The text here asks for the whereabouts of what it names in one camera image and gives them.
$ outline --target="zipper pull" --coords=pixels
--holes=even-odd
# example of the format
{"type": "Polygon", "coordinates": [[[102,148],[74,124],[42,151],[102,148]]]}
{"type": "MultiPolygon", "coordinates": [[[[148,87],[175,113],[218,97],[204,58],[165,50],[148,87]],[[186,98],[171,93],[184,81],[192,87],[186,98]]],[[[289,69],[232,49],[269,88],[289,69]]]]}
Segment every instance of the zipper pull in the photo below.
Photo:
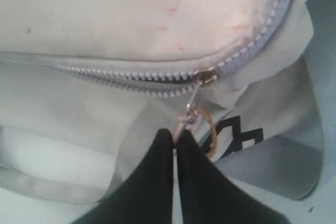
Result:
{"type": "Polygon", "coordinates": [[[180,123],[173,133],[174,143],[178,142],[181,134],[188,125],[196,123],[203,101],[204,88],[218,80],[218,78],[219,71],[214,67],[202,68],[194,73],[193,81],[195,83],[195,89],[186,105],[186,113],[178,117],[180,123]]]}

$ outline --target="metal ring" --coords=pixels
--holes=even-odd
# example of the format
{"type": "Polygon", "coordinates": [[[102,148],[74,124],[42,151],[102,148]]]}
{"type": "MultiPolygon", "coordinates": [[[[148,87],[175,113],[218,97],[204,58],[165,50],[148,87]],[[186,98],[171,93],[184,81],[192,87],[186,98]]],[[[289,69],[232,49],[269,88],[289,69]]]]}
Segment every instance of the metal ring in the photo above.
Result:
{"type": "Polygon", "coordinates": [[[206,156],[208,158],[212,158],[213,156],[215,156],[215,153],[218,147],[218,138],[217,138],[217,131],[216,131],[215,124],[212,121],[210,114],[206,112],[203,108],[198,108],[196,111],[200,113],[210,125],[212,145],[211,145],[211,150],[206,154],[206,156]]]}

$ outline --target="zipper teeth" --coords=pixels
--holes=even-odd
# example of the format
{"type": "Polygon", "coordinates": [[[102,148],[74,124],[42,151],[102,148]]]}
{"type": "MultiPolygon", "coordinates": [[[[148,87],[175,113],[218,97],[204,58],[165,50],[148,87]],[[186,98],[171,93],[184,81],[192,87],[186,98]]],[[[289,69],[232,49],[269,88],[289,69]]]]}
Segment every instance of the zipper teeth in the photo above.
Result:
{"type": "MultiPolygon", "coordinates": [[[[286,13],[286,0],[274,0],[273,8],[265,22],[261,32],[255,36],[246,47],[235,53],[232,57],[215,63],[214,65],[222,74],[235,71],[238,67],[244,65],[248,60],[251,60],[257,52],[264,46],[266,41],[272,35],[272,32],[278,27],[282,18],[286,13]]],[[[76,68],[66,66],[49,66],[55,70],[66,72],[72,76],[87,81],[100,82],[107,86],[113,86],[121,89],[132,90],[139,93],[157,95],[159,97],[174,97],[193,90],[193,85],[182,87],[174,91],[155,90],[137,87],[136,85],[128,85],[123,83],[127,80],[137,81],[180,81],[187,80],[194,75],[195,71],[180,71],[180,72],[127,72],[114,70],[100,70],[89,68],[76,68]]]]}

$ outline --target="bag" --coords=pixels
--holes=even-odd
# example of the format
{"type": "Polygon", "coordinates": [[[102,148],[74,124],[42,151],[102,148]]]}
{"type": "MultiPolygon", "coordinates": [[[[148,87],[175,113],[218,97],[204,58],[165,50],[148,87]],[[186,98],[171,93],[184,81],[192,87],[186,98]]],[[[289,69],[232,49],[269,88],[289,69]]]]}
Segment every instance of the bag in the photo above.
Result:
{"type": "MultiPolygon", "coordinates": [[[[211,160],[229,177],[307,197],[326,129],[320,84],[310,84],[315,49],[298,60],[313,34],[306,1],[0,0],[0,187],[98,202],[159,128],[176,128],[195,72],[209,68],[220,75],[204,90],[219,133],[211,160]]],[[[191,130],[206,152],[206,120],[191,130]]]]}

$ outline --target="black logo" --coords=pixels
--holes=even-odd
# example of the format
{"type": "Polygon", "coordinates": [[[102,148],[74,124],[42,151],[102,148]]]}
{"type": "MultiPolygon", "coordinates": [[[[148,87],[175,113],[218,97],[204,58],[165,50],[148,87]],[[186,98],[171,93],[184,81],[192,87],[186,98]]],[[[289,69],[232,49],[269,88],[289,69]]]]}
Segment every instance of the black logo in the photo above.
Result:
{"type": "MultiPolygon", "coordinates": [[[[226,157],[229,154],[233,152],[238,152],[243,149],[243,142],[253,140],[254,144],[258,144],[264,140],[264,133],[263,129],[259,128],[252,131],[242,132],[241,127],[241,121],[240,116],[235,116],[233,118],[225,119],[223,121],[220,121],[216,126],[216,132],[217,135],[220,134],[222,129],[226,127],[232,127],[232,142],[230,143],[230,146],[226,149],[226,151],[223,153],[223,155],[220,157],[226,157]]],[[[211,149],[211,136],[209,136],[204,144],[201,147],[202,151],[204,153],[207,153],[211,149]]]]}

